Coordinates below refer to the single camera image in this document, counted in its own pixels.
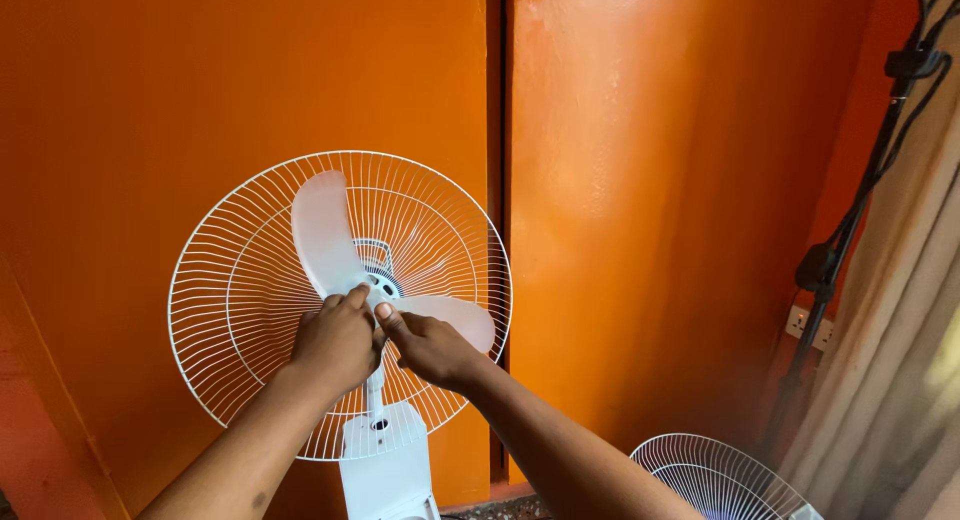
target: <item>person's left hand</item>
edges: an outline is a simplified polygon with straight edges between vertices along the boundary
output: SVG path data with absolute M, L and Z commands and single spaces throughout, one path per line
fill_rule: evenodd
M 322 380 L 337 397 L 353 391 L 380 366 L 383 336 L 374 339 L 376 321 L 367 304 L 370 286 L 361 283 L 344 295 L 330 295 L 319 311 L 305 312 L 296 329 L 290 365 Z

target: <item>beige curtain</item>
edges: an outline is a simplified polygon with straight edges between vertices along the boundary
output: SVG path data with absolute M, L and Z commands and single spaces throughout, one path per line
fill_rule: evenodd
M 960 54 L 956 25 L 941 49 Z M 960 518 L 958 97 L 960 60 L 874 192 L 838 341 L 780 468 L 828 520 Z

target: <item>electrical outlet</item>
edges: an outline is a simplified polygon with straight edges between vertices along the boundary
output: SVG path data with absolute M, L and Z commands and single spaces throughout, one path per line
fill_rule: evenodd
M 798 305 L 793 305 L 790 308 L 790 317 L 786 320 L 786 327 L 784 327 L 783 330 L 791 337 L 799 338 L 800 335 L 804 333 L 804 328 L 807 327 L 807 316 L 809 315 L 810 310 L 799 307 Z M 817 329 L 817 336 L 813 339 L 813 347 L 820 351 L 826 351 L 827 343 L 830 342 L 833 337 L 834 322 L 830 319 L 823 318 L 820 321 L 820 327 Z

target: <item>wire grille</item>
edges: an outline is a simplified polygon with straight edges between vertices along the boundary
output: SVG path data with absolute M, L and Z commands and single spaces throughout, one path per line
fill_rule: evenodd
M 789 518 L 807 504 L 760 462 L 701 435 L 659 435 L 630 457 L 710 520 Z
M 187 240 L 171 280 L 168 324 L 176 363 L 190 391 L 224 427 L 289 361 L 300 315 L 323 305 L 294 247 L 290 211 L 300 186 L 325 170 L 346 178 L 354 247 L 367 271 L 389 277 L 401 296 L 445 295 L 486 308 L 496 329 L 488 355 L 496 361 L 503 350 L 510 265 L 497 230 L 470 195 L 407 158 L 368 151 L 293 158 L 213 207 Z M 383 402 L 409 402 L 429 434 L 467 400 L 399 368 L 399 355 L 388 342 Z M 362 386 L 344 395 L 297 457 L 343 460 L 343 424 L 365 414 L 365 400 Z

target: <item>orange door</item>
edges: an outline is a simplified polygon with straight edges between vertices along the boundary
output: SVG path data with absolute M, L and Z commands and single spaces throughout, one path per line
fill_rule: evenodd
M 513 0 L 517 379 L 625 452 L 750 445 L 869 3 Z
M 0 242 L 136 514 L 219 432 L 174 363 L 166 296 L 193 228 L 284 160 L 415 159 L 487 195 L 485 0 L 2 0 Z M 438 501 L 489 492 L 467 408 L 430 437 Z M 274 517 L 336 517 L 295 462 Z

